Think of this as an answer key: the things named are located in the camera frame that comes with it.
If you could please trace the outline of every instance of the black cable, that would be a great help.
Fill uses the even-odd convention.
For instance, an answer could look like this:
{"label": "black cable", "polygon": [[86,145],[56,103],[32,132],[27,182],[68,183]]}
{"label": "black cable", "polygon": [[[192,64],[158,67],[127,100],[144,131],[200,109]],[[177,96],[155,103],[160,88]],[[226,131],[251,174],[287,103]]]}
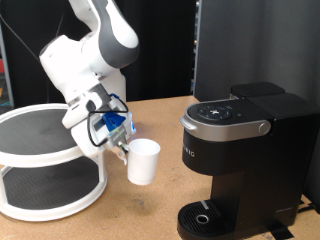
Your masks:
{"label": "black cable", "polygon": [[306,211],[309,211],[309,210],[316,210],[316,207],[313,204],[309,204],[308,207],[300,208],[298,210],[298,213],[306,212]]}
{"label": "black cable", "polygon": [[108,139],[104,139],[102,142],[96,144],[93,139],[92,139],[92,136],[91,136],[91,132],[90,132],[90,117],[95,114],[95,113],[108,113],[108,112],[113,112],[113,113],[128,113],[129,112],[129,109],[128,109],[128,106],[120,99],[118,98],[118,100],[123,104],[123,106],[126,108],[125,111],[120,111],[120,110],[110,110],[110,111],[90,111],[89,114],[88,114],[88,118],[87,118],[87,130],[88,130],[88,136],[89,136],[89,139],[90,139],[90,142],[92,143],[93,146],[95,147],[101,147],[103,144],[105,144]]}
{"label": "black cable", "polygon": [[61,15],[61,18],[60,18],[60,22],[59,22],[58,30],[57,30],[57,33],[56,33],[56,37],[58,37],[58,35],[60,33],[60,28],[61,28],[61,25],[62,25],[62,21],[64,19],[64,14],[65,14],[65,8],[64,8],[63,0],[60,0],[60,3],[61,3],[62,15]]}

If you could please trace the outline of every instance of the white cup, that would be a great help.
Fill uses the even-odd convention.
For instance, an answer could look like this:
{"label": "white cup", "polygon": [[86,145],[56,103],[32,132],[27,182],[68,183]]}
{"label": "white cup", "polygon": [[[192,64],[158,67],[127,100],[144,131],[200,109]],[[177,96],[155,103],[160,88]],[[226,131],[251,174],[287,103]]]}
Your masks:
{"label": "white cup", "polygon": [[160,145],[150,139],[136,139],[129,143],[128,179],[137,185],[153,182],[158,165]]}

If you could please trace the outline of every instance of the tabletop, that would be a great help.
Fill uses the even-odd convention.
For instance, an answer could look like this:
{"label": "tabletop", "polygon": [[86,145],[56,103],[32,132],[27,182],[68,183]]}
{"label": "tabletop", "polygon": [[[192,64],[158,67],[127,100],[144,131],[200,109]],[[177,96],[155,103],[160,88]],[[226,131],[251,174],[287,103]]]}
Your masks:
{"label": "tabletop", "polygon": [[[149,138],[161,146],[155,181],[137,186],[127,179],[127,169],[116,155],[105,153],[108,185],[101,197],[85,210],[60,220],[24,222],[0,216],[0,239],[137,239],[179,240],[177,216],[186,204],[210,197],[212,177],[187,168],[182,162],[185,109],[193,96],[130,102],[137,138]],[[320,217],[315,211],[298,214],[289,230],[299,240],[316,240]],[[252,240],[272,240],[270,233]]]}

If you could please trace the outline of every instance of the black wall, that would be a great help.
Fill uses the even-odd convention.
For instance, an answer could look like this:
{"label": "black wall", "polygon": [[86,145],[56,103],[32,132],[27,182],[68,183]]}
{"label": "black wall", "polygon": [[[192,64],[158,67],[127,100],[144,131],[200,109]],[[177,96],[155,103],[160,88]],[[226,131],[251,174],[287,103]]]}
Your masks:
{"label": "black wall", "polygon": [[[192,78],[195,0],[116,2],[141,44],[138,60],[122,70],[127,79],[127,100],[188,95]],[[79,40],[89,32],[75,17],[67,0],[1,1],[3,18],[36,56],[56,36],[63,12],[59,35]],[[64,102],[41,64],[5,24],[2,29],[15,107]]]}

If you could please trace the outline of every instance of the coffee maker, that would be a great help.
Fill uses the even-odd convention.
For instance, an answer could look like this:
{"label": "coffee maker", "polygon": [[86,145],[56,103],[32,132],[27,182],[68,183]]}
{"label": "coffee maker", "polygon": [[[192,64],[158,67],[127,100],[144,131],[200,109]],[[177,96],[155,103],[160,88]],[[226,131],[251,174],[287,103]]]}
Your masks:
{"label": "coffee maker", "polygon": [[235,240],[267,231],[290,238],[320,108],[263,84],[234,86],[237,100],[196,103],[180,119],[183,162],[213,176],[210,199],[179,212],[182,239]]}

